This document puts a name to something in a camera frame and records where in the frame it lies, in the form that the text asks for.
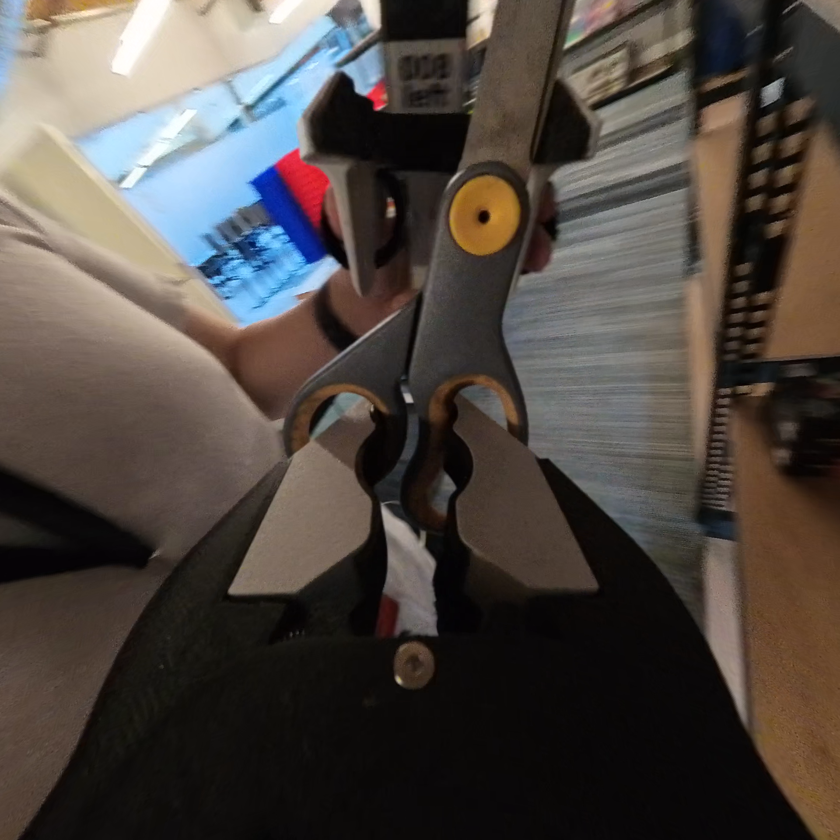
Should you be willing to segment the person's left forearm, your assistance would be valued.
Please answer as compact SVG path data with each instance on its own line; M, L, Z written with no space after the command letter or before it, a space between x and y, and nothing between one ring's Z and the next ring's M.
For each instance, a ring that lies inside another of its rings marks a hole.
M188 308L185 334L220 361L269 420L279 421L305 382L329 362L319 364L312 317L315 294L281 315L245 327Z

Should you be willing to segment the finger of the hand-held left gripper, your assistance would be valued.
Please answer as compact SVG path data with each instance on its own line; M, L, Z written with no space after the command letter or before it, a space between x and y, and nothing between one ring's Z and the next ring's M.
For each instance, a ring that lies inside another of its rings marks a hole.
M349 141L349 150L343 150L341 143L324 132L339 126L328 114L304 112L298 124L301 157L329 178L353 287L363 298L373 295L375 286L375 252L382 233L375 170L383 160L385 132L391 128L392 116L373 112L362 127L362 140Z
M601 135L601 119L567 80L556 80L532 154L534 165L563 165L590 159Z

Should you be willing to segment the person's left hand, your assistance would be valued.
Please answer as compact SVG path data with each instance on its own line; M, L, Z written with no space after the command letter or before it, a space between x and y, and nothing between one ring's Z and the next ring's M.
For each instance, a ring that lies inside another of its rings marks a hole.
M542 188L535 219L530 244L522 260L520 273L523 276L547 267L559 233L558 202L551 181ZM394 257L375 272L373 290L366 296L357 293L346 269L337 270L327 281L333 309L360 337L399 311L416 293L406 253ZM314 317L313 321L318 334L318 363L326 364L338 353L323 338Z

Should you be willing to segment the person's light shirt torso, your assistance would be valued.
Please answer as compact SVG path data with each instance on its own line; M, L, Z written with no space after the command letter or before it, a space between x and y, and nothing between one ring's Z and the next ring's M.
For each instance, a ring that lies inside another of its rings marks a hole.
M280 420L186 335L190 307L2 194L2 468L151 550L2 583L2 838L56 785L165 578L285 460Z

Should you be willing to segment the black metal shelf frame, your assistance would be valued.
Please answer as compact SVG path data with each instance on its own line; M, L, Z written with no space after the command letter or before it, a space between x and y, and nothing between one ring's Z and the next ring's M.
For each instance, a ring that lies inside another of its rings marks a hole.
M710 365L698 409L697 517L725 539L736 517L728 434L732 402L764 364L783 263L800 203L814 123L796 63L812 12L807 2L747 2L753 27L743 65L697 90L692 151L699 269L691 348Z

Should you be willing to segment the wooden desk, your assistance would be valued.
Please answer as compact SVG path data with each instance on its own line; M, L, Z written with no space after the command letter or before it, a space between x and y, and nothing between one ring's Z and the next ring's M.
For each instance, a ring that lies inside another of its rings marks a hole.
M728 223L746 119L744 93L700 110L689 142L702 267L688 281L691 442L700 466L712 393ZM815 132L805 157L800 231L785 259L771 360L838 350L838 147ZM838 468L782 474L762 409L770 387L739 398L734 455L736 536L711 541L704 570L707 637L759 751L815 838L838 838Z

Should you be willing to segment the grey yellow scissors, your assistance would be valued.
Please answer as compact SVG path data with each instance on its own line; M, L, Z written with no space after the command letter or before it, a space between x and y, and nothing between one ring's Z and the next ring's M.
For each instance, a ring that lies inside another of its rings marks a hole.
M371 485L387 476L406 438L405 382L418 418L416 449L402 483L402 504L423 530L443 532L446 514L436 509L432 490L445 470L446 438L454 425L454 400L468 386L494 392L505 411L507 430L529 440L529 419L518 376L502 336L511 290L486 279L465 279L432 290L426 274L417 296L340 353L311 377L294 397L284 424L287 455L310 442L312 419L329 397L353 393L372 407L379 435L374 444Z

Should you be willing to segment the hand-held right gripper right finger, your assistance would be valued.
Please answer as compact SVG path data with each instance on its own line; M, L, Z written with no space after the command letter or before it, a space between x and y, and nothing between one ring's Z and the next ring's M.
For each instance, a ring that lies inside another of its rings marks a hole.
M436 554L439 632L476 632L498 607L593 595L595 578L539 459L462 395L446 438L449 496Z

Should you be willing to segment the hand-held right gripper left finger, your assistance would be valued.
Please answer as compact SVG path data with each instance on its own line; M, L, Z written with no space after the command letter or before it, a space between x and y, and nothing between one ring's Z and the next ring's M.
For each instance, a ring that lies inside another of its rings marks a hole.
M284 634L374 634L387 548L382 507L357 474L371 406L346 413L291 457L229 588L236 602L290 608Z

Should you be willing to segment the red blue panel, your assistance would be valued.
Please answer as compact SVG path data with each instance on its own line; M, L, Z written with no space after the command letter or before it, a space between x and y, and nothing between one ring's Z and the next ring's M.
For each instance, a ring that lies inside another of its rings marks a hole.
M320 234L322 201L329 187L327 176L306 163L299 149L283 155L249 181L270 222L283 229L308 264L327 254Z

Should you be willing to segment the long ceiling light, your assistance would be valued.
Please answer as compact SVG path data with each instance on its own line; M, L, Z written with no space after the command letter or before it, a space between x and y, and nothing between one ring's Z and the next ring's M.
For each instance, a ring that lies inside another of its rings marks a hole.
M165 21L173 1L139 1L119 37L111 72L127 77Z

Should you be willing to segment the black wristband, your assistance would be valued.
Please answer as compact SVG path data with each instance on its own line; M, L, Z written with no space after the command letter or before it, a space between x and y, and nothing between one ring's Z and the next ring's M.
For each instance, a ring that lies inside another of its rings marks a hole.
M325 282L313 298L312 311L318 330L336 354L353 346L360 336L351 330L333 309L329 282Z

